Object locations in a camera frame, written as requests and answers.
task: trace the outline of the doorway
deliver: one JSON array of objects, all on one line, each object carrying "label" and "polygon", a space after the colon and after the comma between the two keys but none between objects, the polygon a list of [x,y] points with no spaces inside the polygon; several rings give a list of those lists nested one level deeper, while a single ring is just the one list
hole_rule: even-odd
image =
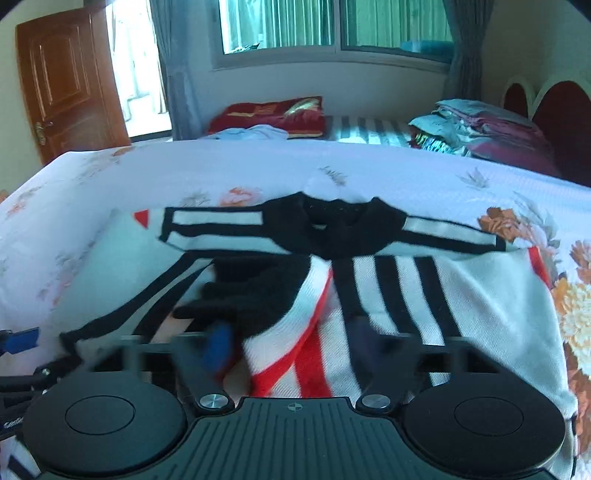
[{"label": "doorway", "polygon": [[171,136],[150,0],[106,7],[115,83],[132,142]]}]

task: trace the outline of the brown wooden door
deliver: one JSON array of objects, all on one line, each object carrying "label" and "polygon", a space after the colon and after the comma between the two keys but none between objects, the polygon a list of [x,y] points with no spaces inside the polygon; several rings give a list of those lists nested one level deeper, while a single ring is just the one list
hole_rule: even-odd
[{"label": "brown wooden door", "polygon": [[104,8],[17,25],[17,51],[25,104],[44,164],[68,151],[130,144]]}]

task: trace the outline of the circular logo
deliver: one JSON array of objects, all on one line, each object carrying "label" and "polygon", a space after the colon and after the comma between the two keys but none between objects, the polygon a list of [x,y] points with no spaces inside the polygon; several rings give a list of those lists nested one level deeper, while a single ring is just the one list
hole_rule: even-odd
[{"label": "circular logo", "polygon": [[299,403],[290,403],[287,408],[289,408],[293,413],[300,411],[302,408],[301,404]]}]

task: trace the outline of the wall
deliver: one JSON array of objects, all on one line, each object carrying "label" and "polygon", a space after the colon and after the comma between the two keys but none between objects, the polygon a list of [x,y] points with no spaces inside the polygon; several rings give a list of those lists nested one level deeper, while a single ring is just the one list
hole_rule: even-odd
[{"label": "wall", "polygon": [[483,99],[498,104],[516,74],[534,90],[552,75],[591,80],[591,22],[566,0],[496,0],[483,49]]},{"label": "wall", "polygon": [[0,190],[13,192],[41,168],[22,99],[15,27],[82,5],[83,0],[23,0],[0,20]]},{"label": "wall", "polygon": [[236,102],[322,95],[329,115],[410,120],[440,100],[445,75],[362,63],[286,63],[212,70],[207,2],[191,2],[190,63],[206,123]]}]

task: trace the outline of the headboard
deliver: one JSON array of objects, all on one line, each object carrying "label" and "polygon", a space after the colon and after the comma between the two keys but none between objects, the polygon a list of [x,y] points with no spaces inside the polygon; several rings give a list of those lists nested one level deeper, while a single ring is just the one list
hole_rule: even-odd
[{"label": "headboard", "polygon": [[591,83],[576,76],[551,78],[533,97],[522,77],[509,81],[503,108],[527,116],[544,133],[565,180],[591,187]]}]

